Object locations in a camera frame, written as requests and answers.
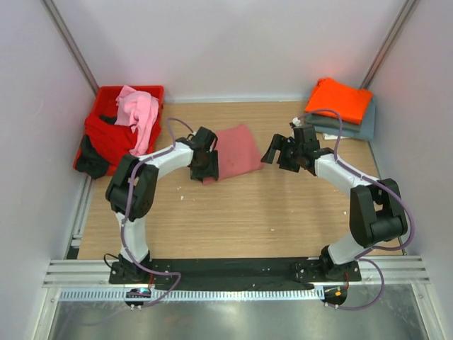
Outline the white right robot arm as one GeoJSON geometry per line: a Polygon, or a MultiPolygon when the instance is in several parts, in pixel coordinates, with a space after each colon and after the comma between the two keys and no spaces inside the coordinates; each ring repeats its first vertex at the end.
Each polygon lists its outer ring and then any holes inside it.
{"type": "Polygon", "coordinates": [[[315,265],[326,280],[344,279],[359,257],[408,231],[398,184],[390,178],[369,177],[344,162],[337,148],[321,147],[313,125],[293,125],[289,137],[273,135],[261,161],[276,162],[287,171],[304,169],[327,180],[349,198],[348,233],[325,246],[315,265]]]}

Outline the dusty rose t-shirt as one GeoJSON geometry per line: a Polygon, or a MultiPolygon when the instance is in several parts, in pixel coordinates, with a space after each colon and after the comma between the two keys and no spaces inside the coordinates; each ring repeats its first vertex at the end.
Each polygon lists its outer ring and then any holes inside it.
{"type": "Polygon", "coordinates": [[[261,153],[256,140],[245,124],[216,132],[218,142],[218,181],[261,170],[261,153]]]}

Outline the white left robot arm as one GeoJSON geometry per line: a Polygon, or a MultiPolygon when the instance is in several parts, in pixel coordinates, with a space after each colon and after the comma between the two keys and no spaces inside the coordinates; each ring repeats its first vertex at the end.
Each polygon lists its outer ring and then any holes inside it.
{"type": "Polygon", "coordinates": [[[218,180],[217,141],[214,132],[200,127],[187,137],[174,139],[165,149],[140,157],[127,154],[120,160],[105,192],[120,226],[122,244],[117,261],[110,267],[110,283],[143,283],[151,276],[146,215],[158,180],[182,168],[189,168],[194,181],[218,180]]]}

